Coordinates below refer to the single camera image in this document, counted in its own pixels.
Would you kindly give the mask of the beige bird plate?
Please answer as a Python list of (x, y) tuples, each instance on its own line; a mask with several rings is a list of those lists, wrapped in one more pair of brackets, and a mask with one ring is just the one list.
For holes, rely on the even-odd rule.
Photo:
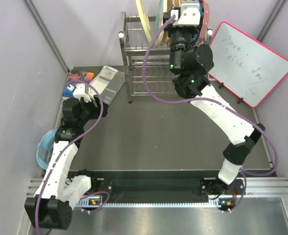
[[(168, 12), (171, 9), (171, 1), (167, 0), (167, 10), (165, 10), (164, 12)], [(167, 44), (169, 41), (168, 39), (168, 32), (164, 31), (163, 37), (162, 37), (162, 41), (161, 41), (161, 46), (163, 46), (164, 44)]]
[(180, 7), (181, 6), (181, 0), (172, 0), (173, 7)]

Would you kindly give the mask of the white blue leaf plate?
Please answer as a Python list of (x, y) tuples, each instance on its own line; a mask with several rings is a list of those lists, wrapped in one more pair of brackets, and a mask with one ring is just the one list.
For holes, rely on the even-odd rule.
[[(155, 33), (157, 33), (158, 29), (163, 25), (164, 12), (167, 12), (167, 1), (166, 0), (159, 0), (156, 19), (155, 19), (155, 29), (154, 29)], [(158, 35), (158, 37), (154, 43), (155, 47), (159, 47), (162, 44), (163, 34), (164, 34), (164, 32), (161, 31), (161, 33)]]

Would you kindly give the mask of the cream green plate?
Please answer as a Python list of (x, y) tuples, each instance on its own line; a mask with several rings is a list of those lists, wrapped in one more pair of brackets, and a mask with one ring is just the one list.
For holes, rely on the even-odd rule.
[(146, 35), (147, 41), (150, 43), (152, 39), (152, 34), (151, 34), (151, 27), (150, 27), (150, 21), (148, 17), (148, 13), (146, 10), (146, 7), (144, 5), (144, 2), (142, 0), (135, 0), (136, 6), (137, 6), (137, 11), (140, 17), (140, 21), (142, 23), (144, 33)]

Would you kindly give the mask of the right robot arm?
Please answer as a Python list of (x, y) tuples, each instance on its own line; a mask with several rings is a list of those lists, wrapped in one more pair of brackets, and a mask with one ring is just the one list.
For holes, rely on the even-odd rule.
[(177, 94), (191, 99), (190, 104), (206, 114), (230, 140), (216, 180), (216, 189), (226, 194), (233, 189), (238, 172), (261, 134), (235, 114), (206, 77), (214, 67), (212, 50), (207, 44), (192, 45), (192, 39), (200, 39), (205, 28), (207, 14), (200, 6), (198, 2), (185, 2), (164, 14), (165, 21), (175, 17), (165, 28), (170, 38), (169, 69), (177, 75), (173, 79)]

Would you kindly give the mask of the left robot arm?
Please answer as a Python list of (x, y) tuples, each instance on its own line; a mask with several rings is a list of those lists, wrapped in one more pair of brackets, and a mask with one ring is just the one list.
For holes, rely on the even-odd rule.
[(75, 176), (69, 186), (65, 184), (81, 141), (89, 132), (84, 130), (85, 124), (94, 119), (97, 125), (107, 115), (107, 108), (97, 95), (90, 101), (74, 97), (63, 101), (61, 125), (54, 136), (53, 152), (45, 176), (34, 196), (26, 198), (24, 203), (38, 234), (41, 229), (66, 230), (83, 195), (98, 190), (97, 180), (87, 175)]

